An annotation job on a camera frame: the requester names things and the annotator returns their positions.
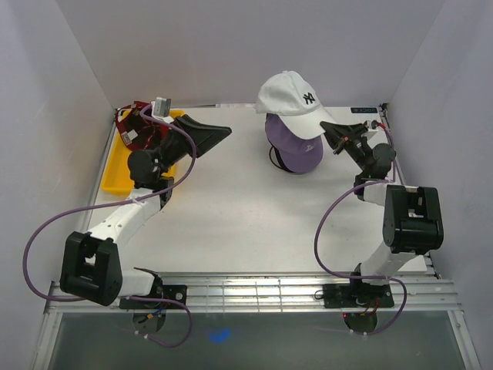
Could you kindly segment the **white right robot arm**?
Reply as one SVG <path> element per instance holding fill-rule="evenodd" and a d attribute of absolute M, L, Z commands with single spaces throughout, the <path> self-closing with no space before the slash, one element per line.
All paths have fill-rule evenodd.
<path fill-rule="evenodd" d="M 360 169 L 349 193 L 384 209 L 381 244 L 355 267 L 344 286 L 353 304 L 365 306 L 387 296 L 390 280 L 407 262 L 441 247 L 444 227 L 438 191 L 389 181 L 397 156 L 392 143 L 370 146 L 367 138 L 379 122 L 345 126 L 323 121 L 320 126 L 333 153 L 346 152 Z"/>

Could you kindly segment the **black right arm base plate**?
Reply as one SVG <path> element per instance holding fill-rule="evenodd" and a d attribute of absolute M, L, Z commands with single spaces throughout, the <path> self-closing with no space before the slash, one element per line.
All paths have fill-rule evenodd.
<path fill-rule="evenodd" d="M 390 285 L 374 286 L 356 284 L 323 284 L 314 293 L 314 298 L 322 301 L 325 308 L 363 308 L 378 304 L 379 308 L 394 307 Z"/>

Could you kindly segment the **black NY baseball cap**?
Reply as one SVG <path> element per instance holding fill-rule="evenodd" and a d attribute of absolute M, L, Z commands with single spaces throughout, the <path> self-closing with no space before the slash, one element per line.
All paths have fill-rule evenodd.
<path fill-rule="evenodd" d="M 292 170 L 290 170 L 286 164 L 283 162 L 283 159 L 280 155 L 280 151 L 272 146 L 269 150 L 269 159 L 270 162 L 279 170 L 282 170 L 286 173 L 293 173 Z"/>

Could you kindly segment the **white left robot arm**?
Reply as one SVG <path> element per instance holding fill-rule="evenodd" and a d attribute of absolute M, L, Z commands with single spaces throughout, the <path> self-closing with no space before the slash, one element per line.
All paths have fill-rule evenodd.
<path fill-rule="evenodd" d="M 127 167 L 134 187 L 127 199 L 100 224 L 67 237 L 61 290 L 102 306 L 132 296 L 147 308 L 158 306 L 163 300 L 159 275 L 143 267 L 123 270 L 119 252 L 169 202 L 176 181 L 166 172 L 185 156 L 201 157 L 231 133 L 227 126 L 206 125 L 183 115 L 170 123 L 156 148 L 131 152 Z"/>

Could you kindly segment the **purple LA baseball cap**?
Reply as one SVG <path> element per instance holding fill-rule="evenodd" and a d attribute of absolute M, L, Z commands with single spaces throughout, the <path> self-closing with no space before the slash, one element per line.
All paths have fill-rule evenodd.
<path fill-rule="evenodd" d="M 304 140 L 294 135 L 274 114 L 266 114 L 265 134 L 270 143 L 280 151 L 286 166 L 294 174 L 305 174 L 315 170 L 324 156 L 322 138 Z"/>

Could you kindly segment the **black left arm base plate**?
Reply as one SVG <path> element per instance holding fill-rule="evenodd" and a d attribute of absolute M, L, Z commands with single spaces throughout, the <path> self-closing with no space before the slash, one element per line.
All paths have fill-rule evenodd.
<path fill-rule="evenodd" d="M 120 309 L 126 310 L 158 310 L 160 308 L 177 309 L 174 304 L 156 301 L 159 299 L 168 299 L 178 301 L 182 304 L 186 303 L 187 286 L 184 284 L 158 285 L 153 287 L 150 293 L 145 298 L 153 298 L 153 301 L 137 301 L 135 299 L 122 298 L 119 302 Z"/>

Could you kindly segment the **white baseball cap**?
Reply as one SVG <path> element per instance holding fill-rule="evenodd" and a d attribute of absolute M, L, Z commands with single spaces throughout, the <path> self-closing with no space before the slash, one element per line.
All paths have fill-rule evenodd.
<path fill-rule="evenodd" d="M 257 114 L 278 116 L 292 134 L 303 140 L 322 135 L 321 123 L 337 121 L 320 103 L 314 88 L 295 71 L 270 77 L 261 87 L 255 103 Z"/>

